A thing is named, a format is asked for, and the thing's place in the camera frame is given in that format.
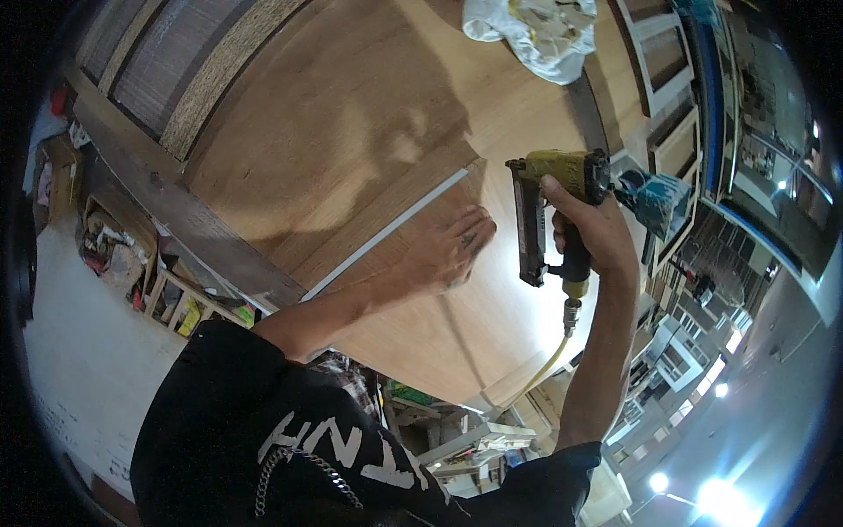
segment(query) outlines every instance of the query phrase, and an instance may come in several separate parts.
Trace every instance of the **plaid cloth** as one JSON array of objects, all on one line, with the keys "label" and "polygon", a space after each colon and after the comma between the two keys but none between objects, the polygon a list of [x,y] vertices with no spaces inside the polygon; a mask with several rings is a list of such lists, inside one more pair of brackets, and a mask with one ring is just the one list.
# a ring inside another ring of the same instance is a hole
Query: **plaid cloth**
[{"label": "plaid cloth", "polygon": [[381,421],[378,375],[357,361],[329,349],[307,364],[308,369],[332,377],[376,422]]}]

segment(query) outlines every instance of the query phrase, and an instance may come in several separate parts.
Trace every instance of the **silver chain necklace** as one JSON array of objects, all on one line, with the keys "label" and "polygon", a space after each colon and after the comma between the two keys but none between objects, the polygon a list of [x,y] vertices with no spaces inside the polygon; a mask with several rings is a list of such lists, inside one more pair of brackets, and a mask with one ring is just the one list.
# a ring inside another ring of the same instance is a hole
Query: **silver chain necklace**
[{"label": "silver chain necklace", "polygon": [[264,514],[266,514],[266,488],[269,486],[269,478],[272,476],[272,471],[275,470],[276,465],[278,465],[282,457],[290,454],[300,455],[306,460],[314,463],[328,476],[331,484],[342,492],[355,508],[363,508],[363,504],[360,503],[359,499],[357,499],[357,495],[354,493],[351,486],[348,485],[348,482],[344,480],[342,476],[340,476],[340,473],[334,470],[334,467],[327,461],[323,460],[318,455],[311,454],[310,452],[305,452],[304,450],[295,449],[290,446],[280,445],[278,449],[276,449],[275,452],[273,452],[272,455],[264,461],[263,467],[260,470],[258,491],[255,496],[256,518],[261,518]]}]

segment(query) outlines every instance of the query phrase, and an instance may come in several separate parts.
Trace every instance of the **forearm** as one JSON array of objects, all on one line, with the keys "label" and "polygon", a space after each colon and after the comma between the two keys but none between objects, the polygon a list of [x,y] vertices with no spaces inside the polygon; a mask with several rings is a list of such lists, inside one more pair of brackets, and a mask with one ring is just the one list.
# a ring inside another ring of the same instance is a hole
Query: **forearm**
[{"label": "forearm", "polygon": [[281,309],[255,324],[252,331],[288,359],[307,363],[355,325],[415,296],[408,282],[389,269],[336,293]]},{"label": "forearm", "polygon": [[602,441],[626,392],[638,290],[635,281],[601,277],[583,359],[565,396],[556,450]]}]

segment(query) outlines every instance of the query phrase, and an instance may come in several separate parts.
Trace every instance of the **nail gun handle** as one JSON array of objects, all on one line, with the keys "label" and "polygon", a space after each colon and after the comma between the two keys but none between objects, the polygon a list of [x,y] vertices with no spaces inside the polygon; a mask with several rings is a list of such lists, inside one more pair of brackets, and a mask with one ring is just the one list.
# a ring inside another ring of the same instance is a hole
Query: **nail gun handle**
[{"label": "nail gun handle", "polygon": [[585,248],[577,226],[565,221],[565,255],[561,276],[569,282],[585,282],[591,274],[591,253]]}]

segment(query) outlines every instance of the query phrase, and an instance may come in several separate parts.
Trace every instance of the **nail gun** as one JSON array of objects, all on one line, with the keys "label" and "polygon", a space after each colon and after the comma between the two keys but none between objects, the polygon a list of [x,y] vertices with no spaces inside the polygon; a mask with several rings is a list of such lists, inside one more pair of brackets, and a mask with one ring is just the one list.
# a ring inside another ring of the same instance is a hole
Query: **nail gun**
[{"label": "nail gun", "polygon": [[588,291],[591,254],[583,244],[577,227],[565,223],[565,255],[561,266],[545,264],[545,207],[541,177],[551,175],[577,199],[598,206],[609,193],[609,158],[601,149],[593,152],[565,153],[537,150],[525,158],[511,159],[506,166],[513,172],[515,207],[518,217],[518,252],[520,277],[534,287],[544,285],[546,272],[562,277],[565,301],[563,325],[565,336],[573,335],[583,306],[580,298]]}]

